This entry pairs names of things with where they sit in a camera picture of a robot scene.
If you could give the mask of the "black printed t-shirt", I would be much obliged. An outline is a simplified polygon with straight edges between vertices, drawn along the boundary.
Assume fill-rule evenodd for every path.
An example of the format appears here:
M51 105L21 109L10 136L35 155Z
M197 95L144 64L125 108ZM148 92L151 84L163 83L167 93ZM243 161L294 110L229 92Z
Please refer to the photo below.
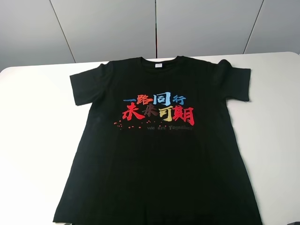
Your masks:
M227 101L251 70L178 56L110 61L70 76L90 104L54 214L73 225L260 225Z

